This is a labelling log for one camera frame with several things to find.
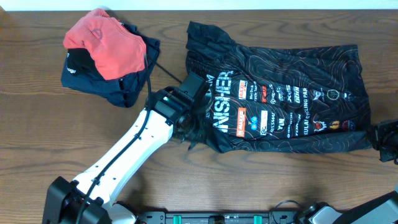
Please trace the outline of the black printed cycling jersey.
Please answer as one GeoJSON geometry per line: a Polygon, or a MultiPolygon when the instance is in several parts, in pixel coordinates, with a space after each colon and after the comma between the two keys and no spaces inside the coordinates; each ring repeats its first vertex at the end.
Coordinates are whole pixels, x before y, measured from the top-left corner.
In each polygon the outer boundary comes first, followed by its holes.
{"type": "Polygon", "coordinates": [[[188,72],[210,101],[184,135],[216,152],[324,154],[370,148],[369,97],[357,45],[248,47],[217,26],[190,22],[188,72]]]}

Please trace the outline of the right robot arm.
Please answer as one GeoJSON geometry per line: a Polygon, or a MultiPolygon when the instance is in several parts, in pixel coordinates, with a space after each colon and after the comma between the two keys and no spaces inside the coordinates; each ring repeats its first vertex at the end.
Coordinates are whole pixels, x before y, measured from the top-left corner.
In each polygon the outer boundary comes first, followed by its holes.
{"type": "MultiPolygon", "coordinates": [[[[397,164],[397,120],[372,126],[369,140],[379,151],[380,161],[397,164]]],[[[370,200],[345,212],[338,212],[327,203],[316,203],[298,216],[307,224],[373,224],[397,223],[397,190],[370,200]]]]}

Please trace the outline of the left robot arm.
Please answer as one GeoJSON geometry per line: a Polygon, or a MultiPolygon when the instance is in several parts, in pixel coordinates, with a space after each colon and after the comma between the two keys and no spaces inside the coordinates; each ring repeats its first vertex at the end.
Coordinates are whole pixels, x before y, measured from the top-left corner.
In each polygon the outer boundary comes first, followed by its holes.
{"type": "Polygon", "coordinates": [[[71,182],[57,177],[48,187],[43,223],[135,223],[137,217],[116,199],[130,178],[175,129],[193,126],[210,90],[168,86],[149,93],[146,107],[127,133],[71,182]]]}

